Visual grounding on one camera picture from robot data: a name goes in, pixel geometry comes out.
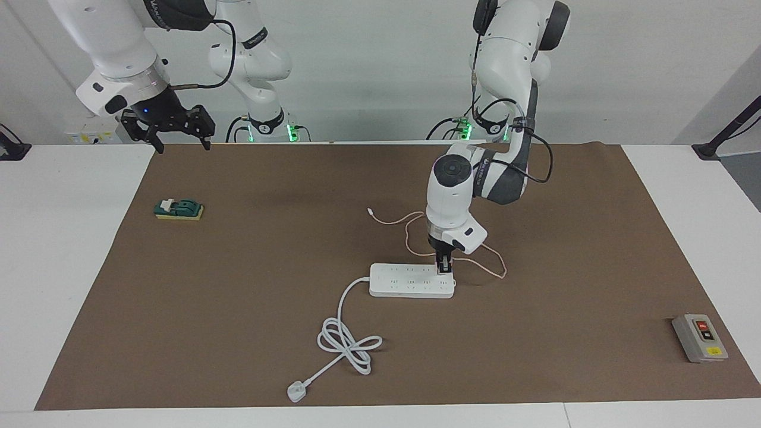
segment white table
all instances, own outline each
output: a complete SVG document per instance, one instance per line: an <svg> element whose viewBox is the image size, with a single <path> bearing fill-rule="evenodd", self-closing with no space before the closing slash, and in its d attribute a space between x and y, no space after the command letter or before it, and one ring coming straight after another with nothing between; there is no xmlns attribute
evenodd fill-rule
<svg viewBox="0 0 761 428"><path fill-rule="evenodd" d="M761 378L761 213L721 164L700 161L689 147L624 149ZM152 154L143 145L37 146L22 162L0 163L1 428L757 428L761 423L761 399L33 412Z"/></svg>

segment black cable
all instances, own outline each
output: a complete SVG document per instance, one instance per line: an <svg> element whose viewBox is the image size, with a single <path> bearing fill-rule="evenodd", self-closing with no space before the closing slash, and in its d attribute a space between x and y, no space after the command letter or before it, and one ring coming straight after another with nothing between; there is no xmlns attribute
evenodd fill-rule
<svg viewBox="0 0 761 428"><path fill-rule="evenodd" d="M233 75L233 70L235 69L235 55L237 52L237 35L235 34L235 27L230 21L226 21L224 19L214 19L212 20L213 24L225 24L228 27L230 27L230 33L233 37L233 46L232 51L230 55L230 69L228 70L228 75L226 75L220 82L215 83L213 85L200 85L198 83L190 83L187 85L171 85L170 88L174 89L175 91L182 91L183 89L216 89L220 86L224 85L230 80L230 77Z"/></svg>
<svg viewBox="0 0 761 428"><path fill-rule="evenodd" d="M309 128L307 128L306 126L303 126L303 125L297 125L296 129L303 129L303 130L307 131L307 136L309 137L309 142L312 142L312 134L309 132Z"/></svg>
<svg viewBox="0 0 761 428"><path fill-rule="evenodd" d="M23 142L23 141L21 141L21 139L20 139L20 138L18 138L18 136L16 135L16 133L14 133L13 131L11 131L11 128L8 128L6 125L3 125L2 123L0 123L0 126L2 126L3 128L5 128L5 130L6 130L6 131L10 132L10 133L11 133L11 135L12 135L14 138L16 138L16 140L18 141L18 143L19 143L19 144L24 144L24 142Z"/></svg>
<svg viewBox="0 0 761 428"><path fill-rule="evenodd" d="M755 126L755 125L756 125L756 124L759 122L759 120L761 120L761 116L757 117L757 118L756 118L756 121L755 121L755 122L753 122L753 123L751 123L751 124L750 124L750 126L748 126L748 127L745 129L745 130L743 130L743 131L740 131L740 132L738 132L738 133L734 134L733 136L731 136L731 137L727 138L727 139L726 139L726 140L724 140L724 141L729 141L729 140L731 140L731 139L733 139L733 138L737 138L737 137L739 137L739 136L743 135L744 133L746 133L746 132L750 131L750 128L753 128L753 127L754 127L754 126Z"/></svg>
<svg viewBox="0 0 761 428"><path fill-rule="evenodd" d="M448 130L447 132L444 133L444 138L442 138L442 139L452 139L452 138L454 138L455 134L457 134L457 131L459 131L459 130L460 130L460 128L452 128L452 129ZM452 135L449 138L447 138L447 135L449 135L449 133L452 133Z"/></svg>
<svg viewBox="0 0 761 428"><path fill-rule="evenodd" d="M476 51L473 53L473 69L470 70L470 108L463 116L467 116L468 113L472 112L473 109L476 108L476 102L478 101L476 99L476 86L478 85L478 81L476 80L476 60L478 60L479 46L481 46L481 34L479 34L478 40L476 41Z"/></svg>
<svg viewBox="0 0 761 428"><path fill-rule="evenodd" d="M494 107L494 105L495 105L495 104L504 103L504 102L512 103L512 104L514 104L516 107L518 106L518 102L517 102L516 100L512 99L512 98L498 98L498 99L496 99L496 100L492 101L492 102L491 102L491 103L490 103L488 106L486 106L486 108L485 108L485 109L481 110L481 112L479 113L479 115L483 116L484 114L486 114L486 111L487 111L488 109L490 109L490 108Z"/></svg>
<svg viewBox="0 0 761 428"><path fill-rule="evenodd" d="M480 100L480 99L481 99L481 95L479 95L479 96L478 96L478 98L476 98L475 100L473 100L473 104L471 104L471 105L470 105L470 108L468 108L468 110L465 110L465 113L463 113L463 117L467 116L467 115L468 115L468 113L470 113L471 111L473 111L473 108L476 106L476 103L477 103L477 102L478 102L478 100Z"/></svg>
<svg viewBox="0 0 761 428"><path fill-rule="evenodd" d="M245 126L241 126L240 128L236 129L235 133L233 133L233 142L237 142L238 131L247 131L247 130L248 130L248 128L245 127Z"/></svg>
<svg viewBox="0 0 761 428"><path fill-rule="evenodd" d="M246 116L238 116L235 118L235 120L232 121L232 123L230 123L230 127L228 128L228 134L225 136L224 142L230 142L230 136L233 133L233 128L235 127L235 124L245 119L247 119Z"/></svg>
<svg viewBox="0 0 761 428"><path fill-rule="evenodd" d="M425 139L426 140L431 139L431 136L433 136L433 133L436 132L436 129L438 129L441 125L444 125L446 122L457 122L457 121L453 117L448 117L447 119L444 119L439 123L436 123L436 126L434 126L433 129L431 129L431 132L428 133L428 136L425 137Z"/></svg>
<svg viewBox="0 0 761 428"><path fill-rule="evenodd" d="M544 144L545 147L547 147L547 152L549 153L549 170L547 171L547 176L545 178L536 178L533 175L527 173L526 171L523 171L522 169L518 168L517 166L515 166L515 165L513 165L513 164L511 164L509 162L500 161L498 159L492 159L491 162L494 162L496 164L504 165L504 166L510 168L511 170L519 173L520 175L528 178L531 181L534 181L534 182L539 183L539 184L544 184L544 183L548 182L549 179L551 178L551 176L552 176L552 168L555 166L555 156L552 153L552 147L549 145L549 143L544 138L542 138L542 137L538 136L537 134L531 132L528 128L524 128L524 132L527 133L529 136L531 136L531 138L538 139L539 141L542 142L542 144Z"/></svg>

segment gray switch box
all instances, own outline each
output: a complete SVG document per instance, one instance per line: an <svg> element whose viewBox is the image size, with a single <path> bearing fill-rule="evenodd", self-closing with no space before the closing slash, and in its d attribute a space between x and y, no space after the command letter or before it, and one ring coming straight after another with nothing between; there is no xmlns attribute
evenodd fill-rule
<svg viewBox="0 0 761 428"><path fill-rule="evenodd" d="M671 325L689 361L712 363L729 358L707 315L681 315L674 318Z"/></svg>

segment plug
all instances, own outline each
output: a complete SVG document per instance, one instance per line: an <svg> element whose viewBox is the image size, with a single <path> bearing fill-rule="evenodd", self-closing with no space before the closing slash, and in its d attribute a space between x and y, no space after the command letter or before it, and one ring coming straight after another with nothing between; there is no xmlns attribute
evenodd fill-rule
<svg viewBox="0 0 761 428"><path fill-rule="evenodd" d="M302 381L296 381L288 386L288 398L294 403L298 403L307 395L307 386Z"/></svg>

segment white power strip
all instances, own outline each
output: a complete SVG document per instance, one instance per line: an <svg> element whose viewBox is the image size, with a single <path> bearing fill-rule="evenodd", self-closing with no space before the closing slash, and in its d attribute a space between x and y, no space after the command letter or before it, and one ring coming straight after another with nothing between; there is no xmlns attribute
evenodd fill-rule
<svg viewBox="0 0 761 428"><path fill-rule="evenodd" d="M449 299L454 295L452 273L436 273L428 264L382 264L370 267L370 295L374 297L407 297Z"/></svg>

